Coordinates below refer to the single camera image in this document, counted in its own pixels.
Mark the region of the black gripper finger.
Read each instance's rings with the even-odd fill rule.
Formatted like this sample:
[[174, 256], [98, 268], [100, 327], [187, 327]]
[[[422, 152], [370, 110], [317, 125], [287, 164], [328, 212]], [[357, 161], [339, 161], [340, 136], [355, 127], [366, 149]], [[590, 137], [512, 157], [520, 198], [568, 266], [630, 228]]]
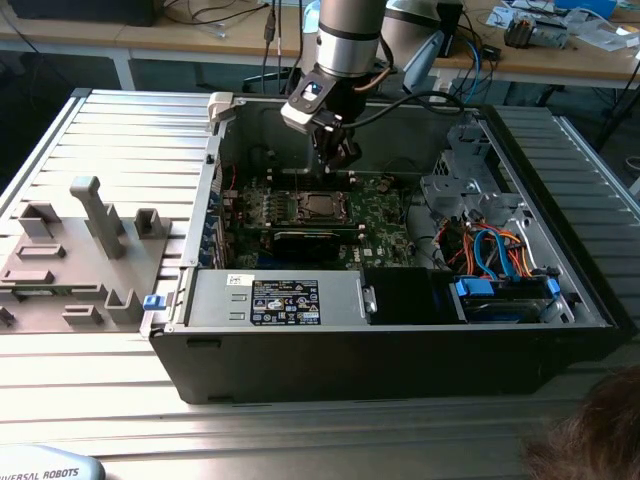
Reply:
[[355, 141], [354, 129], [339, 129], [330, 134], [329, 170], [346, 168], [360, 159], [362, 151]]
[[331, 172], [329, 163], [332, 159], [333, 151], [332, 138], [333, 132], [326, 127], [317, 127], [313, 132], [313, 146], [324, 174]]

